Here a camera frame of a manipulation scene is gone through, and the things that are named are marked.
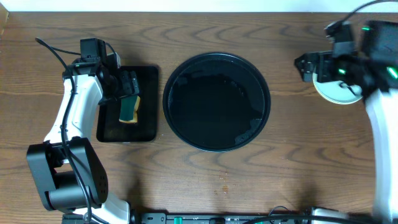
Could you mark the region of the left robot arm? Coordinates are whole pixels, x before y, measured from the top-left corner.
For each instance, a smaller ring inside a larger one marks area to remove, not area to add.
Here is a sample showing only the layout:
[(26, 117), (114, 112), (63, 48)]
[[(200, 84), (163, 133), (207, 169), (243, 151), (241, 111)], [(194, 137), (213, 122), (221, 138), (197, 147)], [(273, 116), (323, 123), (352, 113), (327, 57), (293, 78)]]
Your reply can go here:
[(108, 177), (90, 143), (99, 105), (121, 103), (122, 123), (137, 122), (140, 90), (135, 72), (122, 69), (111, 45), (82, 39), (78, 58), (64, 64), (63, 98), (55, 122), (40, 144), (30, 145), (27, 162), (48, 211), (83, 223), (130, 223), (130, 204), (109, 191)]

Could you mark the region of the green yellow sponge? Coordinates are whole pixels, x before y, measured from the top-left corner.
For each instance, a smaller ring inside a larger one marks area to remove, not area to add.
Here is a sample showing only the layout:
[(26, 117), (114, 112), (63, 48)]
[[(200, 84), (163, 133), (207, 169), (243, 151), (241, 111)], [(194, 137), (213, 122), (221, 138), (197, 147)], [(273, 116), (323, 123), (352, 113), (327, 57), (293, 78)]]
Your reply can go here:
[(119, 121), (122, 123), (137, 123), (137, 111), (139, 109), (140, 102), (141, 98), (138, 95), (123, 98), (121, 100)]

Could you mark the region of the yellow plate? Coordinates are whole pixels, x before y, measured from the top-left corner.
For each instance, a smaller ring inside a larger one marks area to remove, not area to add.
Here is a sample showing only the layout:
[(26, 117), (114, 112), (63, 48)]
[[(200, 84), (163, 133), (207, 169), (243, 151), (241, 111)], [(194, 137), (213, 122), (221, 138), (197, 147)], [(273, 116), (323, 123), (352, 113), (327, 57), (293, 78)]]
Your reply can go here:
[(350, 105), (362, 98), (361, 95), (356, 96), (347, 88), (340, 87), (317, 88), (317, 92), (327, 101), (338, 105)]

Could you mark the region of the light blue plate top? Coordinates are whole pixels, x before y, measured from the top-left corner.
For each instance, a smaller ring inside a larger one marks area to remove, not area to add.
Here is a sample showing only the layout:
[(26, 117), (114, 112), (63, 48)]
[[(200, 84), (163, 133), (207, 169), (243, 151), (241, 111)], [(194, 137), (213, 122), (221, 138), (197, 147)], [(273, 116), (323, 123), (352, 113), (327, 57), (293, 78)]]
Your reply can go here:
[(318, 94), (329, 102), (350, 105), (362, 99), (362, 89), (357, 85), (347, 85), (342, 81), (317, 82), (318, 75), (313, 73), (313, 84)]

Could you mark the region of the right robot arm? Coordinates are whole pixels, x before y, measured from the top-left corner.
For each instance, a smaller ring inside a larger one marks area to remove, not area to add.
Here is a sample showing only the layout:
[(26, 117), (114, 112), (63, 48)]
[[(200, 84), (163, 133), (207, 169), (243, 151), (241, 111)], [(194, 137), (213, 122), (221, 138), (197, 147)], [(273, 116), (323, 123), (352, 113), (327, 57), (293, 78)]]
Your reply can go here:
[(363, 101), (374, 142), (373, 214), (381, 223), (397, 223), (397, 23), (365, 23), (360, 48), (348, 21), (333, 22), (325, 32), (332, 50), (305, 53), (294, 65), (327, 101)]

